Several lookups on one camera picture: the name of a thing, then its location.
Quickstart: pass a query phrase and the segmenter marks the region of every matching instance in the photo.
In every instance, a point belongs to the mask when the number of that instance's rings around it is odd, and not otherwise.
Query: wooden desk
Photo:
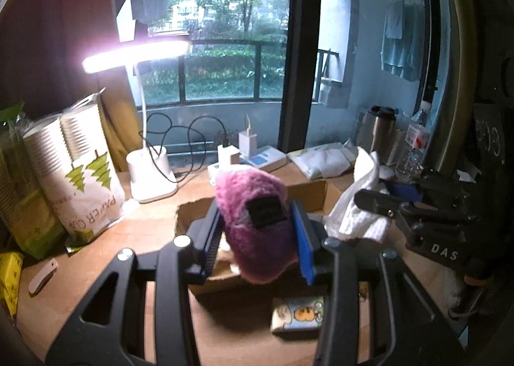
[[[306,178],[293,164],[273,174],[287,185],[306,182]],[[126,174],[122,174],[121,180],[128,184]],[[352,181],[351,174],[331,180],[341,191]],[[173,239],[178,205],[210,196],[214,196],[214,188],[208,182],[206,171],[189,176],[174,196],[142,205],[77,254],[71,257],[66,254],[56,255],[59,264],[57,272],[33,298],[29,296],[28,284],[45,262],[23,269],[17,326],[35,354],[41,359],[46,356],[52,341],[77,303],[121,248],[130,247],[136,253],[160,249]],[[399,249],[403,248],[400,251],[402,257],[423,285],[436,300],[440,299],[440,266],[405,250],[403,237],[395,227],[391,229],[390,237]],[[198,300],[191,296],[193,323],[202,364],[311,365],[316,341],[286,342],[269,332],[272,298],[302,292],[304,288],[293,269],[269,286],[245,286],[207,294]],[[152,294],[153,286],[149,284],[148,295]],[[146,357],[154,360],[153,301],[147,302],[145,315]]]

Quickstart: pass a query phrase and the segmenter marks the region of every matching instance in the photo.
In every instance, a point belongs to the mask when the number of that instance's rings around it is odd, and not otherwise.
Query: desk lamp
[[[165,35],[149,38],[140,43],[127,41],[119,48],[94,54],[82,62],[86,73],[98,73],[125,65],[132,65],[141,94],[143,117],[142,148],[127,155],[132,197],[140,203],[152,202],[173,195],[178,184],[168,163],[165,147],[149,147],[146,142],[146,101],[138,64],[143,61],[161,60],[184,55],[189,48],[189,34]]]

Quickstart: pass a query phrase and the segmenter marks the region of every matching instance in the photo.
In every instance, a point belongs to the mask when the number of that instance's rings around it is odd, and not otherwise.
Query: plastic water bottle
[[[396,177],[402,182],[410,182],[423,169],[421,162],[430,139],[427,123],[431,108],[432,104],[430,102],[422,101],[420,110],[412,117],[405,135],[405,146],[402,155],[396,164]]]

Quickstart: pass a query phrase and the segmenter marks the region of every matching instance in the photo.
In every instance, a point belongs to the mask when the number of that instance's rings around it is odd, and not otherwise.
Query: black cable
[[[227,129],[225,128],[222,120],[220,120],[219,118],[216,118],[216,117],[213,117],[211,115],[200,115],[199,117],[196,117],[195,119],[193,119],[191,121],[191,124],[189,124],[189,127],[192,127],[193,124],[198,121],[198,120],[201,120],[202,118],[210,118],[212,120],[215,120],[217,122],[219,122],[219,124],[222,126],[222,129],[223,129],[223,141],[222,141],[222,144],[224,147],[228,147],[228,135],[227,135]]]
[[[204,163],[205,163],[205,159],[207,157],[207,141],[205,139],[205,136],[198,130],[194,129],[192,126],[193,124],[198,121],[199,119],[202,119],[202,118],[210,118],[210,119],[213,119],[213,120],[216,120],[217,122],[219,122],[219,124],[222,126],[222,129],[223,129],[223,134],[224,134],[224,137],[223,137],[223,146],[224,147],[227,147],[228,146],[228,136],[227,136],[227,130],[223,124],[223,122],[219,119],[219,118],[216,118],[216,117],[212,117],[210,115],[201,115],[200,117],[197,117],[195,118],[194,120],[192,120],[191,124],[189,124],[188,127],[184,126],[184,125],[173,125],[173,121],[171,120],[171,118],[166,115],[165,113],[162,113],[162,112],[153,112],[152,114],[150,114],[148,116],[148,118],[146,118],[146,124],[148,125],[148,123],[150,122],[150,119],[152,118],[152,116],[154,115],[161,115],[162,117],[165,117],[168,122],[169,122],[169,127],[166,128],[166,130],[164,131],[149,131],[147,130],[146,132],[149,133],[149,134],[155,134],[155,135],[162,135],[162,139],[161,139],[161,143],[160,143],[160,150],[163,149],[164,147],[164,142],[165,142],[165,139],[166,139],[166,136],[168,135],[168,133],[173,129],[173,128],[183,128],[183,129],[186,129],[188,131],[187,133],[187,136],[188,136],[188,145],[189,145],[189,152],[190,152],[190,155],[191,155],[191,167],[189,168],[189,170],[183,174],[183,177],[181,179],[178,179],[178,180],[171,180],[167,174],[163,173],[163,171],[159,168],[159,166],[157,165],[155,159],[153,158],[152,156],[152,152],[150,151],[150,148],[153,149],[154,153],[156,156],[159,156],[160,153],[157,152],[157,150],[155,149],[155,146],[150,142],[148,141],[147,138],[145,138],[143,136],[143,133],[142,131],[140,131],[138,134],[139,136],[145,141],[145,144],[146,144],[146,147],[148,148],[148,153],[150,154],[150,159],[153,163],[153,165],[155,166],[155,168],[159,171],[159,173],[164,177],[166,178],[166,180],[168,180],[169,182],[171,183],[181,183],[183,182],[187,176],[189,176],[189,174],[193,173],[193,172],[197,172],[199,171],[203,166],[204,166]],[[194,152],[193,152],[193,145],[191,144],[191,131],[193,132],[196,132],[197,134],[199,134],[202,138],[202,140],[204,141],[204,155],[202,156],[202,159],[201,159],[201,163],[200,163],[200,166],[196,169],[194,169]]]

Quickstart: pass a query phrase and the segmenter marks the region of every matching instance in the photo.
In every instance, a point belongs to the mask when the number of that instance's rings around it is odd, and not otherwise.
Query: small card
[[[308,331],[321,327],[323,297],[274,298],[271,332]]]

